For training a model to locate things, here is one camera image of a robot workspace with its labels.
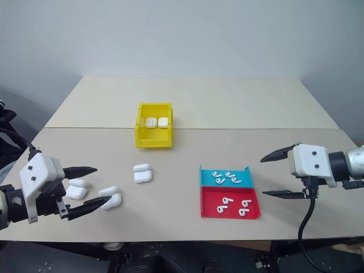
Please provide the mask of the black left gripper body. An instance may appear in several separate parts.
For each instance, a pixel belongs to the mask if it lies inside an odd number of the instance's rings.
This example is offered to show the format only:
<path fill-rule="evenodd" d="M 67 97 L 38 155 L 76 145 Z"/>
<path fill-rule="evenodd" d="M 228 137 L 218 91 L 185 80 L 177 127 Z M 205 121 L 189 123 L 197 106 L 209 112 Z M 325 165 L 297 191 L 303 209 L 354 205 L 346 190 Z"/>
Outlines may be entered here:
<path fill-rule="evenodd" d="M 40 188 L 40 195 L 36 198 L 36 210 L 38 216 L 59 214 L 60 218 L 69 219 L 69 205 L 63 203 L 66 190 L 62 180 L 47 181 Z"/>

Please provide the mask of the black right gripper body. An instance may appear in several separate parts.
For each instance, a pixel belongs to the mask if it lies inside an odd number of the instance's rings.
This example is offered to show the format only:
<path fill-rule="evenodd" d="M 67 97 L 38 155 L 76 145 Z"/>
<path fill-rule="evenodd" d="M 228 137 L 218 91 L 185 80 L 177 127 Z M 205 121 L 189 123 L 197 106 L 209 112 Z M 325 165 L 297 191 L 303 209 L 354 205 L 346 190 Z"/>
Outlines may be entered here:
<path fill-rule="evenodd" d="M 303 192 L 305 198 L 317 198 L 319 190 L 319 179 L 316 176 L 305 176 L 301 178 L 305 188 Z"/>

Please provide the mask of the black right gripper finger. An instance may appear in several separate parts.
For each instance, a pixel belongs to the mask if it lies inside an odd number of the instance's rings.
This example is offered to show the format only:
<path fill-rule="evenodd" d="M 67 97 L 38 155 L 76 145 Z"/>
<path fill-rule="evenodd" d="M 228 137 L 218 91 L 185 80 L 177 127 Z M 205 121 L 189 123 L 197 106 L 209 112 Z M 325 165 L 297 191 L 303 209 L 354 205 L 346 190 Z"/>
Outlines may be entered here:
<path fill-rule="evenodd" d="M 304 191 L 291 192 L 289 190 L 264 191 L 263 194 L 277 198 L 307 198 Z"/>
<path fill-rule="evenodd" d="M 278 161 L 278 160 L 283 160 L 288 158 L 288 152 L 293 150 L 295 145 L 291 145 L 285 148 L 281 148 L 278 150 L 275 150 L 271 153 L 269 153 L 268 155 L 264 156 L 260 162 L 264 163 L 264 162 L 273 162 L 273 161 Z"/>

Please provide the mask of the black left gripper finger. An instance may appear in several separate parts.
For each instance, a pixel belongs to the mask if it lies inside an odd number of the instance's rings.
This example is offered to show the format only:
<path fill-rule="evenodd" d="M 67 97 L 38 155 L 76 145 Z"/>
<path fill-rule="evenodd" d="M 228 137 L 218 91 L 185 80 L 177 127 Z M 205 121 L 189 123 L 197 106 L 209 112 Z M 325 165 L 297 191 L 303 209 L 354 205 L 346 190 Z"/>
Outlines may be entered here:
<path fill-rule="evenodd" d="M 63 168 L 65 178 L 68 180 L 77 179 L 80 177 L 84 177 L 88 174 L 96 172 L 97 169 L 93 167 L 68 167 Z"/>
<path fill-rule="evenodd" d="M 67 219 L 69 221 L 82 217 L 86 214 L 92 213 L 96 209 L 103 206 L 106 202 L 111 199 L 111 196 L 103 196 L 94 198 L 84 202 L 82 205 L 71 208 L 70 205 L 67 205 Z"/>

